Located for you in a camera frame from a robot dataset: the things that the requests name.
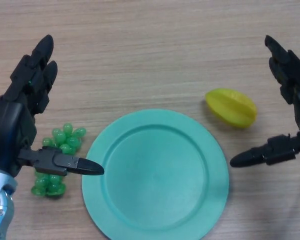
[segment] wooden table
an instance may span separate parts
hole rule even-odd
[[[229,161],[278,134],[294,134],[292,106],[268,67],[266,34],[300,57],[300,0],[0,0],[0,94],[24,54],[54,38],[58,76],[37,116],[34,149],[71,122],[88,134],[85,156],[112,121],[146,108],[184,113],[219,141]],[[255,124],[236,130],[206,111],[219,87],[250,96]],[[300,240],[300,155],[272,167],[229,168],[229,201],[207,240]],[[17,176],[9,240],[106,239],[90,219],[81,177],[60,200],[35,197],[34,170]]]

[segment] green plate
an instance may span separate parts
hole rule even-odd
[[[202,125],[181,113],[123,116],[97,137],[87,158],[105,174],[82,176],[84,202],[111,240],[199,240],[225,208],[225,156]]]

